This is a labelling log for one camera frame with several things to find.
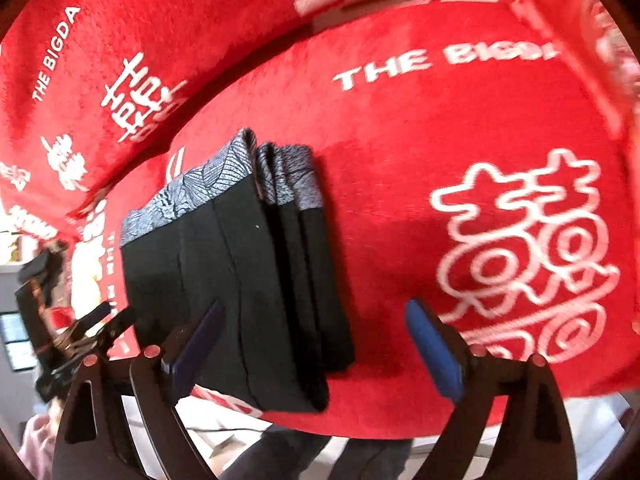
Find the pink sleeve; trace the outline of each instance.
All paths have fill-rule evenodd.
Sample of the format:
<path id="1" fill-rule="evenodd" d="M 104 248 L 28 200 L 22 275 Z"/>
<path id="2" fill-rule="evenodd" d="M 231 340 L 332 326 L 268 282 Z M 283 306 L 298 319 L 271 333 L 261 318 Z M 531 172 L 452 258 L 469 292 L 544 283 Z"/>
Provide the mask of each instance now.
<path id="1" fill-rule="evenodd" d="M 49 415 L 36 415 L 27 422 L 18 457 L 36 480 L 51 480 L 56 436 L 50 432 Z"/>

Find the gray leaf-patterned fabric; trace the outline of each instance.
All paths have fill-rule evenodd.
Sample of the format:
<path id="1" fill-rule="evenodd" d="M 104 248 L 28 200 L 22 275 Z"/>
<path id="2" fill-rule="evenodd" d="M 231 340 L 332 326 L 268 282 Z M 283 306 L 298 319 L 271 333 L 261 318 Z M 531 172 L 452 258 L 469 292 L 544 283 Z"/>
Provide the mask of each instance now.
<path id="1" fill-rule="evenodd" d="M 255 134 L 243 128 L 202 166 L 172 180 L 141 209 L 122 222 L 120 246 L 177 220 L 253 175 L 258 197 L 269 205 L 295 200 L 299 210 L 321 208 L 322 195 L 308 146 L 256 146 Z"/>

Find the gray wall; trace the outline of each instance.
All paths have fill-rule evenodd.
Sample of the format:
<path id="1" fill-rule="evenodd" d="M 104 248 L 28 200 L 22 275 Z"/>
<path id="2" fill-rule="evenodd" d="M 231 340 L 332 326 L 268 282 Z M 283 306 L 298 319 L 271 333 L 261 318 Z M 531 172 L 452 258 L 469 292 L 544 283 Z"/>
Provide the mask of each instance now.
<path id="1" fill-rule="evenodd" d="M 15 290 L 18 288 L 18 269 L 16 266 L 0 266 L 0 312 L 13 312 Z M 21 422 L 31 418 L 35 392 L 33 372 L 14 372 L 0 344 L 0 425 L 9 442 L 16 446 L 21 435 L 18 428 Z"/>

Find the person's leg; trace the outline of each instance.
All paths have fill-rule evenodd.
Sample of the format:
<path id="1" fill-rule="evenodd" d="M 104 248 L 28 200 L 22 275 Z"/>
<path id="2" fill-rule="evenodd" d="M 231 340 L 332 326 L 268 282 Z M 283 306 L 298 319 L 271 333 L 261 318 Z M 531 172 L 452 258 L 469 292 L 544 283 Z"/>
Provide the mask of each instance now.
<path id="1" fill-rule="evenodd" d="M 270 426 L 220 475 L 220 480 L 297 480 L 329 439 L 330 436 Z"/>
<path id="2" fill-rule="evenodd" d="M 411 453 L 411 440 L 352 438 L 331 471 L 329 480 L 396 480 Z"/>

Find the folded clothing stack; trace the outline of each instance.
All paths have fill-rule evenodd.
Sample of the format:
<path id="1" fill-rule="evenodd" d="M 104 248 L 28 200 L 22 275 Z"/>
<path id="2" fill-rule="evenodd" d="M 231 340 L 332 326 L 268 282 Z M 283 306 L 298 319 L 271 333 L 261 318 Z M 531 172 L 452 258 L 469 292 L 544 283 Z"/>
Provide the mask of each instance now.
<path id="1" fill-rule="evenodd" d="M 140 346 L 215 300 L 223 335 L 198 384 L 262 410 L 320 412 L 324 374 L 354 361 L 308 146 L 256 145 L 242 129 L 122 225 Z"/>

